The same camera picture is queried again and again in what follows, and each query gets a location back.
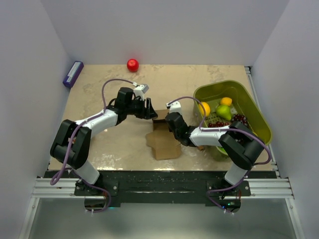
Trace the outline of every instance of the purple eraser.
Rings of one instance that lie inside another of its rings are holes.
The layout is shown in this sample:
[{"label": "purple eraser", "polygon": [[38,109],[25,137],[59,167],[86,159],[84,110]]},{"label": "purple eraser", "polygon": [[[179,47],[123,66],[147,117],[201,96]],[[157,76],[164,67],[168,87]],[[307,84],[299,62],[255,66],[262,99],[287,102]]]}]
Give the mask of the purple eraser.
[{"label": "purple eraser", "polygon": [[83,67],[84,67],[84,64],[82,61],[75,61],[74,62],[69,73],[67,74],[67,76],[63,80],[63,84],[67,88],[71,89],[73,87],[73,85],[74,85],[76,79],[78,79]]}]

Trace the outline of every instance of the wet table surface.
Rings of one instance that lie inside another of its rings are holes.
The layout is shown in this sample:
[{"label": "wet table surface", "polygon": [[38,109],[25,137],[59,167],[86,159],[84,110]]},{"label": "wet table surface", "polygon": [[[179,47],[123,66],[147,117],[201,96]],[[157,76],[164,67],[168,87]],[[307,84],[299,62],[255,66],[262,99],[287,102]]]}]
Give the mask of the wet table surface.
[{"label": "wet table surface", "polygon": [[[234,80],[243,84],[251,94],[244,66],[236,65],[141,65],[131,73],[126,65],[85,65],[66,104],[63,119],[80,120],[98,113],[103,108],[101,88],[111,78],[122,78],[139,84],[148,84],[146,97],[152,99],[155,110],[165,109],[166,103],[192,96],[203,85]],[[116,97],[120,87],[131,87],[125,82],[110,82],[105,87],[106,101]],[[192,115],[193,101],[181,100],[183,117],[187,124],[197,125]],[[227,171],[232,161],[220,153],[211,156],[197,148],[182,146],[182,155],[176,159],[157,161],[146,146],[145,135],[152,131],[152,121],[128,116],[116,127],[101,132],[91,140],[88,159],[98,170],[165,170],[165,171]],[[266,161],[262,152],[257,161]],[[59,170],[61,163],[51,159],[49,170]],[[253,170],[272,170],[270,164],[258,165]]]}]

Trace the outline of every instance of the green plastic bin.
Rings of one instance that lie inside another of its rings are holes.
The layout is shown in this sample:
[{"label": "green plastic bin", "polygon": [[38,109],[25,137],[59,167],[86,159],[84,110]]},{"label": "green plastic bin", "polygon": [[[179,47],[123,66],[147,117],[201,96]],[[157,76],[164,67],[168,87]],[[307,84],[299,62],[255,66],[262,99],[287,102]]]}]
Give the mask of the green plastic bin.
[{"label": "green plastic bin", "polygon": [[[253,99],[242,84],[229,80],[201,86],[195,90],[194,97],[202,102],[207,102],[210,106],[211,113],[206,118],[204,127],[208,127],[209,122],[226,122],[224,119],[216,115],[216,107],[219,105],[220,100],[223,97],[229,97],[233,100],[231,112],[233,114],[245,115],[250,129],[254,131],[266,145],[271,142],[271,130]],[[203,119],[203,116],[199,112],[197,103],[194,103],[193,113],[198,122]]]}]

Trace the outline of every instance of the brown cardboard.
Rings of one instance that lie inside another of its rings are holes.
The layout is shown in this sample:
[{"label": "brown cardboard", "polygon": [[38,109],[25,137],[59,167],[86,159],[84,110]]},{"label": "brown cardboard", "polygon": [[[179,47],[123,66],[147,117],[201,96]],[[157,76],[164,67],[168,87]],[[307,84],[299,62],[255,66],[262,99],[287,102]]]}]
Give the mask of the brown cardboard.
[{"label": "brown cardboard", "polygon": [[156,160],[178,158],[181,155],[180,143],[169,132],[165,122],[169,110],[156,111],[158,117],[153,120],[153,132],[146,135],[146,145],[152,148]]}]

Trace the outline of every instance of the white wall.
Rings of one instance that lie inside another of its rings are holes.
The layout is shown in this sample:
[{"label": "white wall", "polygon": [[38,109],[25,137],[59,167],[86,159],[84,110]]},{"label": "white wall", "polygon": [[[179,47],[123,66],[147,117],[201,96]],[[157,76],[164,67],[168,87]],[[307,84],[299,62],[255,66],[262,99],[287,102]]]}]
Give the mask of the white wall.
[{"label": "white wall", "polygon": [[319,236],[319,1],[290,0],[252,68],[308,239]]},{"label": "white wall", "polygon": [[0,1],[0,238],[17,238],[68,91],[70,59],[38,0]]},{"label": "white wall", "polygon": [[288,0],[42,0],[87,64],[252,65]]}]

